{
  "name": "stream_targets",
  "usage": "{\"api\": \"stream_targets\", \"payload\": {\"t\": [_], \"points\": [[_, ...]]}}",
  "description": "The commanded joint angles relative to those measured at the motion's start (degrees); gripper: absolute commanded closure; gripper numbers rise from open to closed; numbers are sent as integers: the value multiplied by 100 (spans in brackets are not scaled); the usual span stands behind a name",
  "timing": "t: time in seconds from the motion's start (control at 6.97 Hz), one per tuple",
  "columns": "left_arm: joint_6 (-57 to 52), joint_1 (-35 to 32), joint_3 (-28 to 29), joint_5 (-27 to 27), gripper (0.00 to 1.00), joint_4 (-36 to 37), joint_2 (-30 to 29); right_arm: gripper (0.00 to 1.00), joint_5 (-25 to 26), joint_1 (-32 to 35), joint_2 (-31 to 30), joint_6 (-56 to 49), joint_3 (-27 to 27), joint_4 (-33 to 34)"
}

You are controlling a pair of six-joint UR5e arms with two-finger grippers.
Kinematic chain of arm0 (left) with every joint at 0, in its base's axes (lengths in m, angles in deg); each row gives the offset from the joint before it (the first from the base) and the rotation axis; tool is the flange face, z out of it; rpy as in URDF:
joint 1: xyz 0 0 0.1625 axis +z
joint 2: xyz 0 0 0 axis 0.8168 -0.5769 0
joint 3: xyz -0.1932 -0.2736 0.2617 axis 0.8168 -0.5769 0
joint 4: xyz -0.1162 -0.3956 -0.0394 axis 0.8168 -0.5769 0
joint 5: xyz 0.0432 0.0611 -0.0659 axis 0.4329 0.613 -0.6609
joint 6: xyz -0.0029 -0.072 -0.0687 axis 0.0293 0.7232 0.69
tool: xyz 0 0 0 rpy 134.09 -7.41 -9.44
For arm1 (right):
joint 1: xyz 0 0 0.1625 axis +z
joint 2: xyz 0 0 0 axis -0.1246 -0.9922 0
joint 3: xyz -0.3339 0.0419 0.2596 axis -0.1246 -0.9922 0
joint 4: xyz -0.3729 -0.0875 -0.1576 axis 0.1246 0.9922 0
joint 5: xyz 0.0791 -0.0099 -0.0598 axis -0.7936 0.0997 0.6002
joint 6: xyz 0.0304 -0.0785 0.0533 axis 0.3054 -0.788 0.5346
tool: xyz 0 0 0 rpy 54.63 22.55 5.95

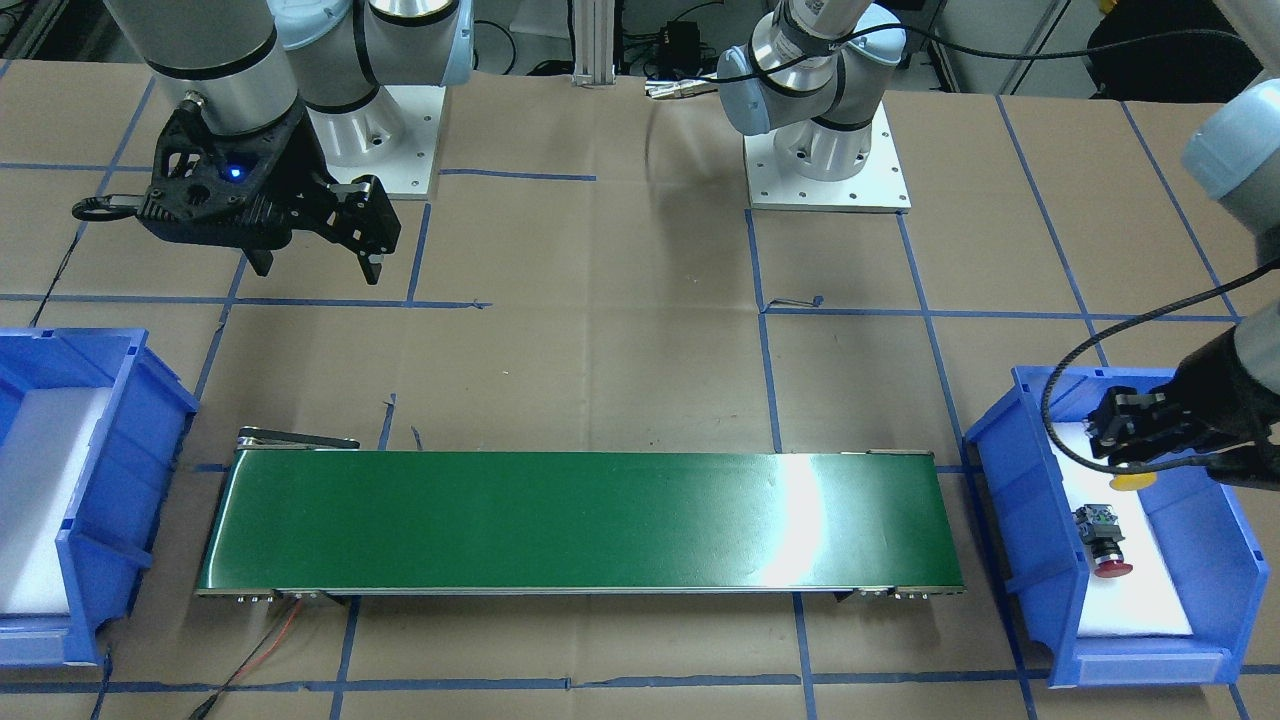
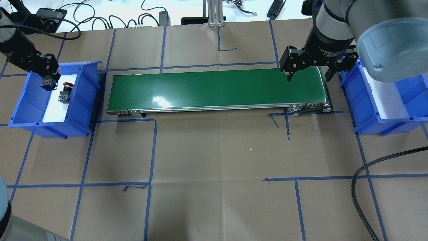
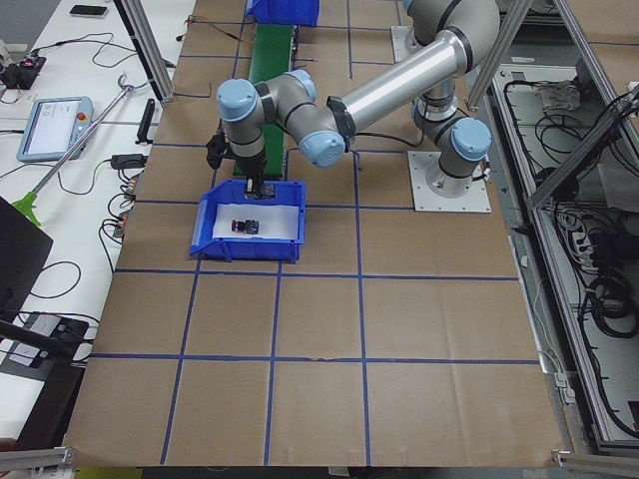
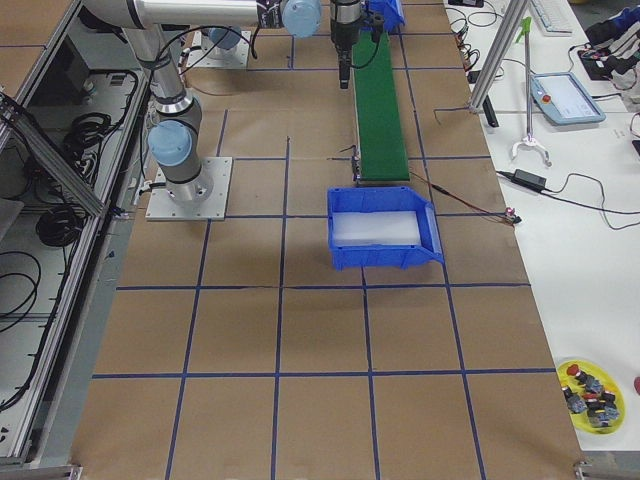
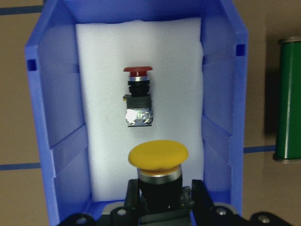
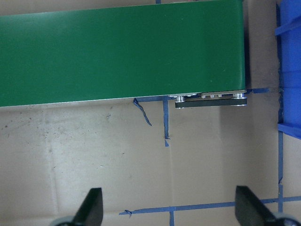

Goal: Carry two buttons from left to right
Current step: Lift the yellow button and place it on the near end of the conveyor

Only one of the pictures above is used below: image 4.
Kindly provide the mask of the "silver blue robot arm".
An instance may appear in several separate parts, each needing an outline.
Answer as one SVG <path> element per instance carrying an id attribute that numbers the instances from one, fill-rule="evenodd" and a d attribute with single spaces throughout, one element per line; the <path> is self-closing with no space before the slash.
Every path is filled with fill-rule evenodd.
<path id="1" fill-rule="evenodd" d="M 293 37 L 306 38 L 318 30 L 322 17 L 318 1 L 88 1 L 85 6 L 123 30 L 151 81 L 160 123 L 149 134 L 149 148 L 165 176 L 169 198 L 179 204 L 205 201 L 215 180 L 196 152 L 201 106 L 181 79 L 162 25 L 284 28 Z"/>

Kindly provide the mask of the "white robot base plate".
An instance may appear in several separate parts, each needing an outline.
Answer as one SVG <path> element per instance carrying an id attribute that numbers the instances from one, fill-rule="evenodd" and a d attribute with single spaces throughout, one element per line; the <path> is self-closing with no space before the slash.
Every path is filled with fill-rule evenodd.
<path id="1" fill-rule="evenodd" d="M 204 157 L 201 172 L 192 182 L 175 184 L 167 181 L 158 168 L 154 188 L 146 210 L 150 221 L 223 221 L 226 216 L 232 177 L 231 157 Z"/>

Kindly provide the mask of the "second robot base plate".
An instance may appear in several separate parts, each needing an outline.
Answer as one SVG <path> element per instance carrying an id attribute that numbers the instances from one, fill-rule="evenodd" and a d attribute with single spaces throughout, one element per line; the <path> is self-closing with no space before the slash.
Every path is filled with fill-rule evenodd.
<path id="1" fill-rule="evenodd" d="M 190 68 L 242 70 L 247 67 L 249 42 L 244 37 L 249 31 L 198 31 L 192 45 L 186 50 L 184 71 Z"/>

